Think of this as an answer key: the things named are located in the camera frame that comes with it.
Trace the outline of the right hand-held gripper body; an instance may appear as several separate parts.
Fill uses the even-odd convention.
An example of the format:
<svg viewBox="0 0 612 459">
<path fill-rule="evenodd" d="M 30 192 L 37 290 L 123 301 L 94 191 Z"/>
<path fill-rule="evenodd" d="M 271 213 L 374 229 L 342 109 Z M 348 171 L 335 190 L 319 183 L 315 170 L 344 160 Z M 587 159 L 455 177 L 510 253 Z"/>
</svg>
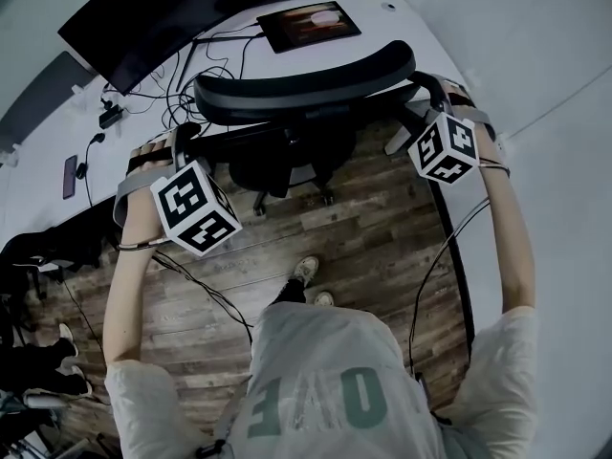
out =
<svg viewBox="0 0 612 459">
<path fill-rule="evenodd" d="M 418 174 L 451 186 L 479 166 L 474 123 L 440 113 L 408 148 Z"/>
</svg>

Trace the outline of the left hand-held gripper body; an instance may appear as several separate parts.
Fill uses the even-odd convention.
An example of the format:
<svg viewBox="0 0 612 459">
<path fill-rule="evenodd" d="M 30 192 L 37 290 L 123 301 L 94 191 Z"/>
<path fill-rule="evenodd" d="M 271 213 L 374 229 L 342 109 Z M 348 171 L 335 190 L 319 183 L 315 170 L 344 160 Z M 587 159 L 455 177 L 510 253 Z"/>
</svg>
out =
<svg viewBox="0 0 612 459">
<path fill-rule="evenodd" d="M 186 152 L 199 126 L 178 126 L 171 146 L 170 172 L 151 186 L 166 238 L 203 256 L 242 229 L 221 187 L 208 174 L 208 163 Z"/>
</svg>

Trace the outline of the person's right hand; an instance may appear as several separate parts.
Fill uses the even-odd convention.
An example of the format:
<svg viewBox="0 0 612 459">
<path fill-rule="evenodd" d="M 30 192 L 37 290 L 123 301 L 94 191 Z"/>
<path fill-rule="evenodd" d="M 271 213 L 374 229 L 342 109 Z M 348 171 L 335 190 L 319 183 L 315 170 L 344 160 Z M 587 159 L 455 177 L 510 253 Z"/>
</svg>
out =
<svg viewBox="0 0 612 459">
<path fill-rule="evenodd" d="M 443 79 L 442 86 L 448 96 L 448 102 L 453 109 L 466 107 L 475 109 L 474 102 L 462 85 L 451 80 Z"/>
</svg>

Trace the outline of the person's left hand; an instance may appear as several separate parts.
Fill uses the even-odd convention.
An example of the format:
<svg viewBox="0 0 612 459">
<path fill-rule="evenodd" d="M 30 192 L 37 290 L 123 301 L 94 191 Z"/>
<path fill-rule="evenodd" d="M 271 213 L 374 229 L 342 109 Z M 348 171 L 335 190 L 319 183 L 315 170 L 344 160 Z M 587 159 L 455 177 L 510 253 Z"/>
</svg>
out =
<svg viewBox="0 0 612 459">
<path fill-rule="evenodd" d="M 148 142 L 134 149 L 128 161 L 126 176 L 173 164 L 171 146 L 172 139 L 168 136 L 163 141 Z"/>
</svg>

